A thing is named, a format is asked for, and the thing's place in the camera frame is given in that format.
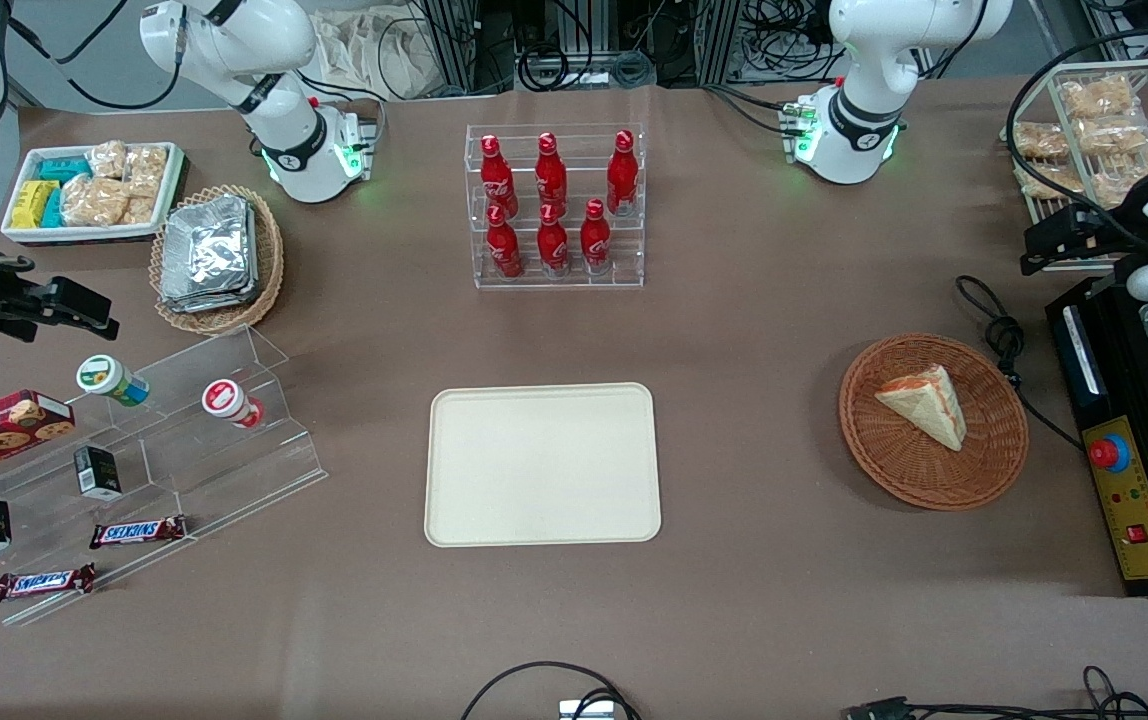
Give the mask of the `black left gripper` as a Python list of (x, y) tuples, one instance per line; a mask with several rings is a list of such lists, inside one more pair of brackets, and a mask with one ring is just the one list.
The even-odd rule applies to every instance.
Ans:
[[(1045, 258), (1030, 254), (1076, 251), (1075, 258)], [(1085, 204), (1063, 206), (1026, 231), (1026, 251), (1021, 273), (1106, 273), (1123, 256), (1148, 258), (1148, 219), (1145, 206), (1123, 202), (1117, 208), (1095, 211)]]

